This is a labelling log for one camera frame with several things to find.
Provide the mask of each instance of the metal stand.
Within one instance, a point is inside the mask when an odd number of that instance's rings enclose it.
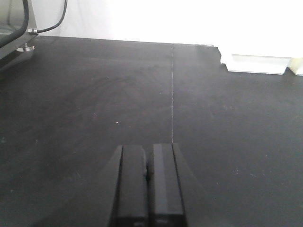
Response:
[[[19,47],[17,49],[17,51],[18,52],[29,52],[29,51],[33,51],[34,49],[35,49],[35,46],[28,46],[27,43],[25,43],[24,45]]]

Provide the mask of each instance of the white wall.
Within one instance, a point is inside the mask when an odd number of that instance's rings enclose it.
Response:
[[[32,0],[38,28],[55,24],[64,0]],[[164,43],[211,44],[215,1],[69,0],[60,28],[44,33],[67,37]]]
[[[32,0],[37,26],[55,24],[64,0]],[[43,35],[214,44],[267,55],[303,54],[301,0],[69,0],[63,24]]]

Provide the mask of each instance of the black table surface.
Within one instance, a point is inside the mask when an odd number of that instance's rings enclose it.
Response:
[[[37,37],[0,75],[0,226],[31,226],[119,144],[179,144],[235,227],[303,226],[303,78],[202,45]]]

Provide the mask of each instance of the black plastic part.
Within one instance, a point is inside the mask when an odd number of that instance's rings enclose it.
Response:
[[[173,144],[181,197],[187,227],[233,227],[216,209],[207,192],[196,179],[180,152]]]
[[[154,144],[149,168],[153,227],[183,227],[184,213],[171,144]]]
[[[9,44],[12,41],[18,39],[27,31],[27,26],[28,26],[28,21],[29,21],[29,9],[28,9],[27,0],[23,0],[23,7],[24,7],[24,21],[23,21],[21,28],[5,37],[2,37],[0,39],[0,48]]]
[[[114,227],[122,146],[107,165],[65,206],[34,227]]]
[[[140,145],[123,146],[118,197],[118,227],[147,227],[145,153]]]

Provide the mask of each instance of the glass panel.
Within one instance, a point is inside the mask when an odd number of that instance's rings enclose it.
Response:
[[[18,31],[23,22],[22,0],[0,0],[0,38]]]

